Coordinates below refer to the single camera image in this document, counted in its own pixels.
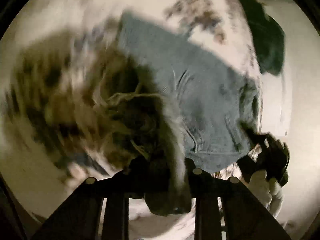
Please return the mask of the white gloved hand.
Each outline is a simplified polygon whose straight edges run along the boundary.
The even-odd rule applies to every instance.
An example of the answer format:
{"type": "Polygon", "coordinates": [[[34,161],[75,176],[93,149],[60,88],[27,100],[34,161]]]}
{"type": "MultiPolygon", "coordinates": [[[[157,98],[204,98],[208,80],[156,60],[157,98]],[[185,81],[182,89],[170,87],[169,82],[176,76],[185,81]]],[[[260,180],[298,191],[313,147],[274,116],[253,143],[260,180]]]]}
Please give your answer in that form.
{"type": "Polygon", "coordinates": [[[248,189],[261,202],[261,204],[277,218],[284,201],[284,195],[280,184],[276,179],[266,180],[267,172],[260,170],[255,172],[250,179],[248,189]]]}

